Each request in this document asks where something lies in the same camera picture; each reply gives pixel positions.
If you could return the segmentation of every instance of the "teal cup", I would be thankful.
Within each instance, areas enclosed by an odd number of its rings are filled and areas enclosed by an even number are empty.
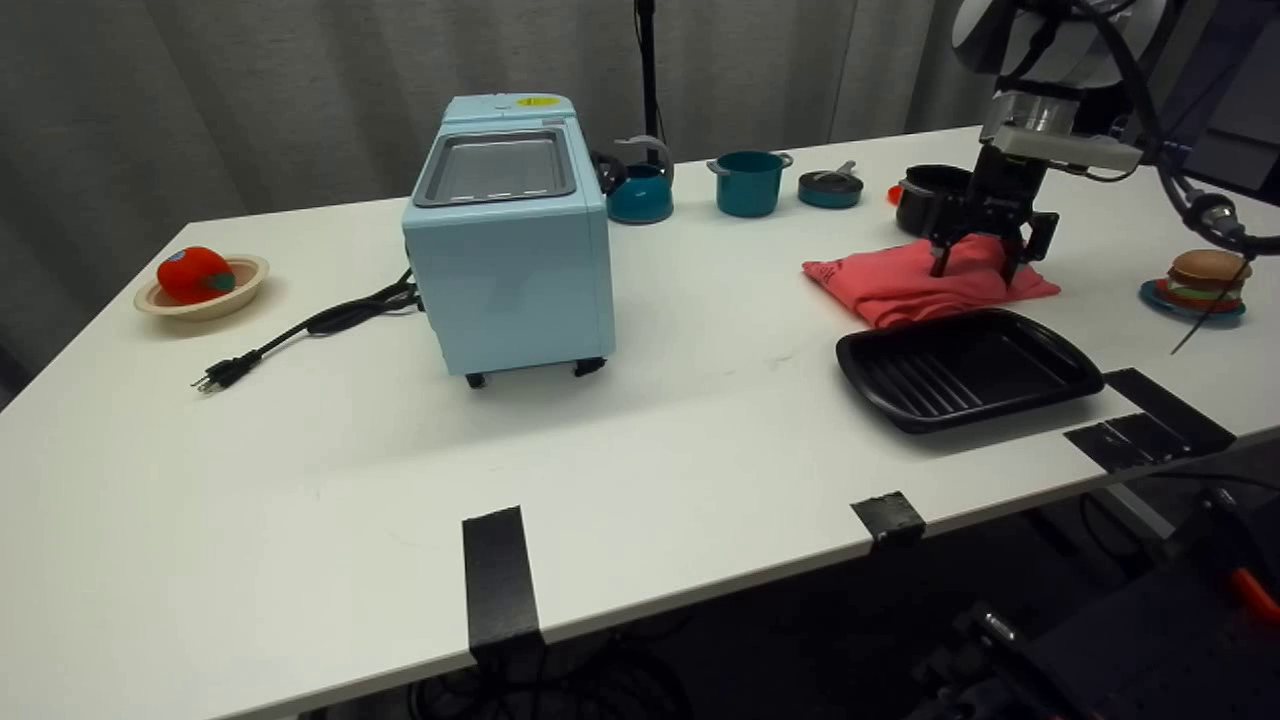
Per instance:
[[[775,194],[785,184],[787,152],[728,152],[706,167],[717,182],[717,210],[725,216],[766,216],[775,210]]]

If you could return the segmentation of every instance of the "white plate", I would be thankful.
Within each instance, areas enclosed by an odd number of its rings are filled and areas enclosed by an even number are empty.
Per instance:
[[[236,310],[244,310],[269,280],[269,262],[259,256],[229,256],[230,273],[236,273],[236,287],[214,298],[214,299],[202,299],[202,303],[176,303],[161,291],[161,286],[143,286],[137,298],[133,298],[133,310],[143,312],[143,316],[161,316],[161,322],[214,322],[214,316],[229,316]]]

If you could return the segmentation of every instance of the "red napkin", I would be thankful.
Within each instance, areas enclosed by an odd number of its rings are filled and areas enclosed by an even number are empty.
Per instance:
[[[856,254],[830,263],[806,262],[802,275],[871,330],[921,324],[930,316],[959,316],[1060,291],[1036,268],[1017,268],[1011,286],[1005,286],[1001,263],[1001,240],[973,232],[952,249],[944,275],[927,275],[927,240]]]

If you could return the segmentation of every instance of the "toaster oven window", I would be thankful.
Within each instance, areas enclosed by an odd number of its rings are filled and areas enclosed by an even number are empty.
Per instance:
[[[414,205],[498,205],[569,194],[572,172],[559,134],[448,136]]]

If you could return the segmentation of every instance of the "white curtain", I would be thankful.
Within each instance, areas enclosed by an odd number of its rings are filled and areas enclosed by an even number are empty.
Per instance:
[[[675,157],[978,117],[957,0],[654,0]],[[402,195],[448,95],[638,134],[631,0],[40,0],[0,19],[0,394],[186,219]]]

